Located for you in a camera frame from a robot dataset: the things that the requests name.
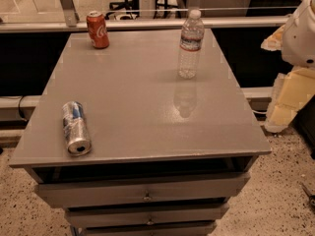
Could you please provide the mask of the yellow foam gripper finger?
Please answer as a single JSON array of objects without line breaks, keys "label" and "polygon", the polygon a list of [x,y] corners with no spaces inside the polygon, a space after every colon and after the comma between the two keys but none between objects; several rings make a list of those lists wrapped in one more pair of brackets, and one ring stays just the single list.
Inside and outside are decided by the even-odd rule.
[{"label": "yellow foam gripper finger", "polygon": [[261,44],[261,48],[268,51],[281,50],[283,46],[284,26],[276,29],[270,36],[265,38]]},{"label": "yellow foam gripper finger", "polygon": [[265,129],[279,133],[315,95],[315,69],[294,66],[288,74],[278,74],[273,85]]}]

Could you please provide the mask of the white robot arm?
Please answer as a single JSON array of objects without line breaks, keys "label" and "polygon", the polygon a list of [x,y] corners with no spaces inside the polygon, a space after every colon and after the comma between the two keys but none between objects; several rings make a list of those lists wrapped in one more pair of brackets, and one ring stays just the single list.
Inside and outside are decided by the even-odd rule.
[{"label": "white robot arm", "polygon": [[315,95],[315,0],[303,0],[286,23],[266,38],[261,48],[279,50],[292,70],[278,74],[264,127],[279,133]]}]

